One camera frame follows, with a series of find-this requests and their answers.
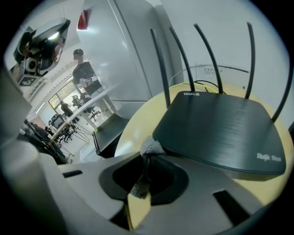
desk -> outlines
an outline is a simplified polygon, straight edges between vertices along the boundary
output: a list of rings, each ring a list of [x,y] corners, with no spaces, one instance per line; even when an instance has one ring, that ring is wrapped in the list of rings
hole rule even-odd
[[[245,97],[246,90],[234,87],[228,84],[223,84],[224,91],[229,95]],[[190,90],[189,85],[181,85],[178,87],[170,88],[170,100],[174,100],[175,96],[180,91]],[[256,97],[252,92],[250,99],[259,102],[263,105],[269,115],[272,117],[274,110],[264,101]],[[151,98],[146,102],[131,118],[126,125],[122,136],[117,145],[115,156],[119,156],[129,152],[140,151],[143,141],[152,135],[154,129],[166,112],[166,105],[163,92]],[[275,200],[282,192],[291,170],[294,161],[294,148],[287,128],[281,123],[280,119],[275,122],[275,126],[282,140],[284,152],[286,156],[286,171],[283,175],[274,179],[258,182],[234,179],[237,183],[254,194],[263,205],[267,205]],[[139,200],[132,195],[129,195],[128,200],[130,203],[130,210],[140,207],[140,211],[136,211],[136,218],[131,218],[133,226],[136,227],[140,220],[144,218],[150,205],[142,205],[143,200]]]
[[[97,126],[88,118],[86,114],[84,114],[84,110],[86,110],[88,107],[92,107],[93,104],[95,104],[98,100],[100,100],[106,95],[107,91],[105,90],[101,92],[99,95],[95,96],[93,99],[89,100],[87,103],[85,103],[81,108],[76,110],[73,113],[73,115],[66,119],[65,122],[57,129],[57,132],[53,135],[51,142],[54,141],[55,138],[62,132],[62,130],[80,114],[94,129],[96,129]]]

ceiling light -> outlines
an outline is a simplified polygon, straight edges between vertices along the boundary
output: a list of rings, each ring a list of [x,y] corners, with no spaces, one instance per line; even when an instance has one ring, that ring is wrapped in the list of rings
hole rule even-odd
[[[53,39],[57,38],[58,35],[59,35],[59,32],[53,34],[53,35],[52,35],[51,37],[49,37],[48,39],[49,39],[49,40],[53,40]]]
[[[41,107],[43,107],[44,104],[45,104],[45,102],[43,102],[43,104],[40,106],[40,108],[38,108],[38,110],[35,114],[37,114],[39,112],[39,110],[41,109]]]
[[[72,76],[71,78],[69,78],[68,80],[66,80],[66,83],[69,82],[70,80],[72,80],[74,77]]]

black cap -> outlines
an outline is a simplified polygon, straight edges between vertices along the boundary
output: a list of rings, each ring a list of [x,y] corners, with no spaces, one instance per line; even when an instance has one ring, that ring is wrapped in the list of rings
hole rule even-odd
[[[75,49],[73,51],[73,59],[74,60],[82,59],[83,54],[84,54],[84,51],[82,49]]]

black router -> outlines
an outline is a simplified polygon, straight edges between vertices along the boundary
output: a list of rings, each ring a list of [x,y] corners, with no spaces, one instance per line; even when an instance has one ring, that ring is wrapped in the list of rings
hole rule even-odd
[[[195,91],[192,74],[181,43],[171,27],[185,66],[191,91],[179,92],[172,104],[164,60],[156,32],[151,29],[160,64],[167,111],[153,132],[153,138],[171,155],[187,157],[225,170],[232,177],[268,180],[285,172],[283,145],[274,122],[289,93],[293,67],[282,101],[271,118],[258,102],[249,100],[255,64],[254,35],[248,22],[251,42],[251,70],[245,98],[225,95],[210,45],[195,24],[213,62],[219,93]]]

red object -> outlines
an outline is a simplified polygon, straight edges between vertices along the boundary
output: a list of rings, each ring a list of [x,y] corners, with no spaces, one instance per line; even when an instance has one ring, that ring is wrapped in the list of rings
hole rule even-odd
[[[85,30],[88,28],[88,11],[83,10],[79,17],[78,29]]]

